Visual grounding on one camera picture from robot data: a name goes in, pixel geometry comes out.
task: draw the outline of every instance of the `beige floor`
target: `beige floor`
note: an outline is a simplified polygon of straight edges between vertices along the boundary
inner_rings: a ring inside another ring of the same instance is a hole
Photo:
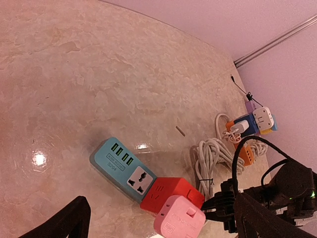
[[[92,209],[90,237],[158,237],[153,217],[89,156],[115,136],[158,176],[195,184],[190,148],[215,136],[217,113],[246,112],[232,59],[96,0],[1,0],[0,17],[1,237],[38,226],[78,195]],[[259,185],[266,169],[257,160],[241,187]],[[217,167],[216,189],[229,175]],[[200,237],[229,234],[213,222]]]

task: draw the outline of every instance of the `small stick on floor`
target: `small stick on floor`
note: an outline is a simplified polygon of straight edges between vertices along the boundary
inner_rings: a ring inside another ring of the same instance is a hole
[[[176,129],[185,137],[185,133],[178,126],[176,126]]]

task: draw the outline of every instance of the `white cable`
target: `white cable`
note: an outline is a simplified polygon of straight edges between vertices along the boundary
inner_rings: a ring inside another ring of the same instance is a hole
[[[224,117],[227,122],[231,121],[230,117],[226,114],[218,114],[215,119],[215,129],[217,138],[207,139],[201,141],[198,150],[198,160],[195,164],[195,171],[198,179],[200,180],[199,192],[205,196],[205,200],[213,197],[213,189],[211,186],[213,179],[213,170],[216,164],[223,163],[229,170],[231,170],[233,154],[228,150],[221,139],[226,138],[231,143],[239,143],[241,135],[234,132],[224,132],[221,136],[219,131],[219,118]],[[267,151],[267,145],[262,142],[255,141],[251,146],[255,157],[263,155]],[[244,171],[244,160],[238,158],[237,173],[240,175]]]

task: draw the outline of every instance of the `usb port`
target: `usb port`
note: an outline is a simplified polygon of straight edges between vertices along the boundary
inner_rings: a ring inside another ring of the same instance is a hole
[[[116,155],[121,154],[122,150],[123,150],[123,149],[120,147],[120,149],[118,149],[118,151],[116,152]]]
[[[115,143],[115,144],[112,146],[111,150],[112,150],[112,151],[115,151],[117,147],[118,147],[118,144]]]
[[[130,164],[132,163],[132,161],[133,161],[133,159],[130,158],[130,159],[128,160],[128,162],[127,162],[127,165],[130,165]]]
[[[129,157],[129,155],[127,153],[125,153],[125,155],[122,157],[122,160],[125,161],[128,157]]]

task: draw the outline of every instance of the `teal power strip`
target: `teal power strip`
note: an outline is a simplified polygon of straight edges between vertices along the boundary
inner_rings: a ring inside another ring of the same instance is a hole
[[[90,162],[129,197],[141,203],[157,176],[117,138],[108,139]]]

